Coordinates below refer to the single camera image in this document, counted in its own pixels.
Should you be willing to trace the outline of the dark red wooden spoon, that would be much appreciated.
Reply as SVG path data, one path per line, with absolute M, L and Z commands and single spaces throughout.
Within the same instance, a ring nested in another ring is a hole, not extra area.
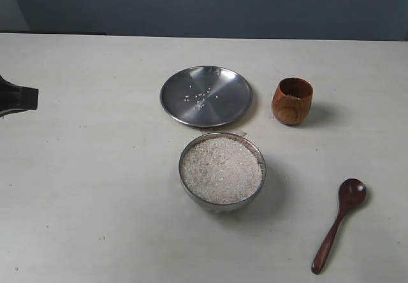
M 367 188 L 365 184 L 356 178 L 349 178 L 341 183 L 338 191 L 338 213 L 312 262 L 311 272 L 313 274 L 319 275 L 322 272 L 342 220 L 348 213 L 364 203 L 366 195 Z

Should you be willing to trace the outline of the steel bowl of rice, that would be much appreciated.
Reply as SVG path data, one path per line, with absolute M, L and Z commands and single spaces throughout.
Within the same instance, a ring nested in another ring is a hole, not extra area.
M 195 138 L 182 151 L 178 168 L 186 194 L 214 212 L 248 205 L 266 178 L 266 163 L 259 149 L 246 138 L 227 132 Z

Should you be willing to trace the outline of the round steel plate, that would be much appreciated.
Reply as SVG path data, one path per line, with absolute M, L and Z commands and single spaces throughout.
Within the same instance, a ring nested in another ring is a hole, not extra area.
M 164 111 L 192 127 L 219 127 L 242 118 L 251 107 L 253 91 L 240 74 L 219 66 L 183 69 L 160 91 Z

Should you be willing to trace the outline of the brown wooden cup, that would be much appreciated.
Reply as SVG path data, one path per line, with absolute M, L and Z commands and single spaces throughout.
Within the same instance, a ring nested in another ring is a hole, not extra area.
M 282 79 L 273 95 L 272 113 L 281 123 L 297 125 L 305 120 L 312 106 L 311 84 L 296 77 Z

